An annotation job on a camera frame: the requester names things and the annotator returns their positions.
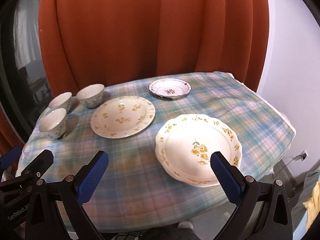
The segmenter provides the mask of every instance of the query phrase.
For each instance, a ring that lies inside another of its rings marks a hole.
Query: tableware
[[[39,131],[51,139],[61,137],[67,131],[67,110],[58,108],[41,121]]]
[[[72,93],[71,92],[65,92],[63,94],[58,95],[55,97],[49,104],[48,108],[50,110],[55,110],[58,108],[64,108],[66,109],[67,113],[70,111],[71,105],[72,105]]]
[[[149,85],[149,90],[157,96],[176,99],[189,94],[191,86],[188,82],[180,79],[163,78],[152,82]]]
[[[155,114],[155,107],[149,100],[123,96],[100,106],[92,115],[91,128],[105,138],[124,138],[145,129]]]
[[[240,167],[242,146],[236,133],[205,114],[182,114],[170,119],[156,136],[156,157],[165,171],[196,187],[219,184],[210,167],[211,154],[216,151]]]
[[[98,106],[103,98],[104,85],[94,84],[81,89],[76,97],[79,99],[80,103],[87,107],[93,108]]]

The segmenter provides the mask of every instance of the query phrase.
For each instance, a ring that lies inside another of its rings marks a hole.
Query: table
[[[107,139],[90,127],[95,109],[87,109],[74,98],[68,114],[68,133],[50,140],[38,131],[40,116],[20,157],[20,172],[44,149],[54,163],[44,174],[47,182],[76,174],[99,151],[109,154],[109,167],[84,208],[100,232],[125,232],[164,226],[194,217],[227,201],[221,186],[198,188],[170,177],[155,156],[155,136],[162,125],[180,114],[207,114],[226,123],[243,147],[240,170],[260,179],[282,157],[295,136],[294,128],[230,74],[189,73],[170,76],[190,83],[192,90],[177,100],[152,96],[148,85],[159,77],[105,88],[105,101],[140,96],[156,108],[152,124],[128,138]],[[61,211],[67,228],[70,222]]]

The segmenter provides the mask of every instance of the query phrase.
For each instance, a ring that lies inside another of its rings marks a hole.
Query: floral plate
[[[191,86],[188,82],[180,79],[163,78],[152,82],[149,85],[149,90],[161,98],[176,99],[189,94]]]
[[[147,99],[124,96],[107,101],[91,118],[92,130],[105,138],[124,138],[145,129],[156,114]]]
[[[156,136],[156,156],[165,171],[196,187],[219,184],[210,166],[211,154],[216,151],[240,167],[242,146],[236,133],[205,114],[182,114],[170,119]]]

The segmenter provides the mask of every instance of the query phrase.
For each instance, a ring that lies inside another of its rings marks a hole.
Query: blue gripper pad
[[[0,168],[2,170],[7,169],[15,160],[17,160],[21,155],[21,148],[16,146],[10,152],[3,155],[0,158]]]
[[[92,194],[99,184],[104,172],[108,168],[108,165],[108,154],[103,151],[99,151],[88,165],[82,167],[85,168],[85,170],[88,167],[89,169],[86,171],[86,174],[84,174],[82,181],[78,185],[77,201],[80,206],[91,199]]]
[[[234,178],[234,170],[232,171],[234,166],[231,166],[220,152],[215,152],[211,155],[210,164],[228,200],[238,206],[242,199],[243,190]]]

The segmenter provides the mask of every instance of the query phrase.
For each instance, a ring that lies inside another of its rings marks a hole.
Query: orange curtain
[[[0,108],[0,155],[6,154],[15,146],[23,148],[23,143],[12,130],[4,113],[2,112],[2,109]],[[18,161],[15,161],[12,166],[17,168]]]
[[[41,54],[53,95],[189,72],[231,72],[256,90],[268,0],[40,0]]]

